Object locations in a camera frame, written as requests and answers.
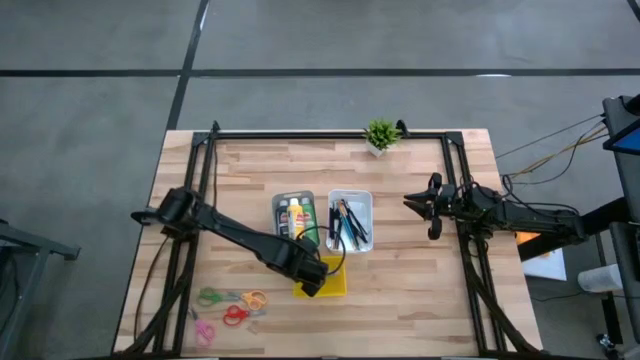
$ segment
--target yellow bottle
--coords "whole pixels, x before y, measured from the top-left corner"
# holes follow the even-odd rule
[[[298,204],[298,199],[289,200],[287,217],[289,218],[289,237],[295,240],[304,231],[304,210]]]

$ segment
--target concrete floor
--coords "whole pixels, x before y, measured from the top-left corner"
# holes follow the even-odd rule
[[[0,69],[179,68],[197,0],[0,0]],[[212,1],[195,68],[633,67],[640,23],[622,0]],[[638,77],[191,79],[179,129],[488,128],[496,154],[638,92]],[[0,78],[0,218],[82,246],[53,259],[20,358],[110,351],[177,79]],[[498,161],[519,170],[590,124]],[[532,175],[559,172],[567,157]],[[580,149],[560,179],[518,188],[581,211],[621,195],[613,156]],[[569,281],[529,279],[532,296],[574,293],[598,265],[591,242],[566,248]],[[602,357],[599,301],[534,302],[545,349]],[[630,335],[625,322],[625,335]]]

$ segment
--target wooden table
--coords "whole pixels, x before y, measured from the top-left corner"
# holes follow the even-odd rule
[[[158,206],[170,188],[182,185],[192,133],[167,133],[151,206]],[[488,131],[463,130],[463,134],[474,179],[501,189]],[[442,237],[430,241],[428,225],[402,204],[404,194],[427,187],[432,172],[445,172],[439,141],[404,140],[379,159],[367,152],[362,140],[219,140],[217,152],[220,212],[254,229],[271,231],[271,197],[311,190],[318,223],[326,224],[330,190],[368,190],[374,198],[375,247],[369,253],[348,256],[347,296],[297,299],[292,296],[293,283],[268,270],[253,254],[202,233],[191,298],[205,286],[222,291],[261,289],[268,294],[269,305],[266,316],[248,319],[238,328],[222,324],[222,311],[229,304],[195,305],[200,316],[216,326],[217,337],[211,348],[196,347],[194,323],[189,318],[184,356],[477,355],[455,225],[443,219]],[[210,177],[208,203],[212,185]],[[115,351],[133,340],[135,307],[163,239],[159,226],[142,233]],[[498,233],[489,244],[498,301],[527,340],[540,347],[513,236]],[[160,303],[169,247],[164,249],[145,296],[141,327]],[[483,319],[491,338],[486,311]],[[168,339],[173,338],[174,323],[175,316],[169,320]]]

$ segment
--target green scissors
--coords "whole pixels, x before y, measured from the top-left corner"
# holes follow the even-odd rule
[[[215,291],[214,288],[206,287],[200,289],[200,295],[196,302],[200,306],[212,306],[223,301],[240,301],[240,295],[232,292],[226,294]]]

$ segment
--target green plant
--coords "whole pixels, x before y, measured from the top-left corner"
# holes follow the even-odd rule
[[[384,150],[400,140],[402,132],[393,127],[391,121],[383,118],[373,119],[369,122],[369,129],[364,129],[364,137],[371,145]]]

